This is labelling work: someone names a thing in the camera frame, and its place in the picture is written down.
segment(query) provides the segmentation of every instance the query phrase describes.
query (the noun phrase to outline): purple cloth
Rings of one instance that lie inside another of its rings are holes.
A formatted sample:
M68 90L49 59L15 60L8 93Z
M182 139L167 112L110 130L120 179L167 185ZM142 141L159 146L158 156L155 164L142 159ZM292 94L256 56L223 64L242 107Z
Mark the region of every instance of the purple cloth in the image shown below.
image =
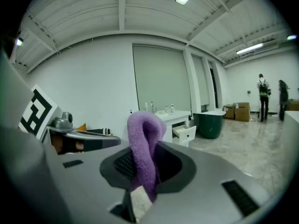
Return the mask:
M131 191L143 186L151 202L156 198L159 172L153 161L158 140L162 140L166 125L156 115L139 111L128 119L128 137L137 175L131 183Z

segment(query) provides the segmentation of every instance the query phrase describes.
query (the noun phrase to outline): standing person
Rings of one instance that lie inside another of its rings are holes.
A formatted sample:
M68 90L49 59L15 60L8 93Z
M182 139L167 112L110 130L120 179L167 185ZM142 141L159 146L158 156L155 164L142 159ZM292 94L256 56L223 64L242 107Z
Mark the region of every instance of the standing person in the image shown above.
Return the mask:
M268 116L268 107L269 107L269 97L268 93L270 90L270 85L268 81L266 81L262 74L259 74L259 80L257 81L257 88L260 94L260 100L261 100L261 122L263 122L263 107L264 104L266 106L265 110L265 120L267 120Z
M279 84L278 88L279 88L279 104L280 104L279 119L284 120L286 106L289 100L288 86L282 80L279 80L278 84Z

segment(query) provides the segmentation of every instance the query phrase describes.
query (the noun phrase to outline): ceiling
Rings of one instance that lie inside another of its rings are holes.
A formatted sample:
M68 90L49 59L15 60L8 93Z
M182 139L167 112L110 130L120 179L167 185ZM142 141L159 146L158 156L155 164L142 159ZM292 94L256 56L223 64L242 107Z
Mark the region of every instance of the ceiling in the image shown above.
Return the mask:
M77 42L110 34L159 35L195 46L224 64L259 42L285 43L290 30L267 0L32 0L21 23L16 65L30 72Z

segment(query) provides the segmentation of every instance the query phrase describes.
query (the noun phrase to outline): brown object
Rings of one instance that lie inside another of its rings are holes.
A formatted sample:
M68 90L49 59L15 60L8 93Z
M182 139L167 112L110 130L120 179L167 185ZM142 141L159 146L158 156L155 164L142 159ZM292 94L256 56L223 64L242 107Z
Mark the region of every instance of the brown object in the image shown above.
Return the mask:
M235 120L247 121L250 119L250 105L249 103L235 104Z
M289 111L299 111L299 100L291 100L288 103L288 108Z
M86 123L84 123L84 124L81 125L80 127L76 128L75 130L86 131Z
M225 115L224 115L225 118L233 119L235 117L235 105L234 104L225 105L223 107L223 111L226 112Z

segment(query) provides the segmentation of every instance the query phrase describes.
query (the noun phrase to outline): marble floor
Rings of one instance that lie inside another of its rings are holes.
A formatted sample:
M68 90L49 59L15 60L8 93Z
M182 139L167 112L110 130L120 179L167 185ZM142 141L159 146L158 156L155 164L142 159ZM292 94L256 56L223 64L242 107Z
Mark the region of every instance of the marble floor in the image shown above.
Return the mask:
M268 117L264 123L224 119L219 138L207 140L196 134L189 148L218 155L241 171L253 176L270 195L280 191L286 179L283 175L284 152L280 144L282 122ZM131 193L137 220L151 207L142 187Z

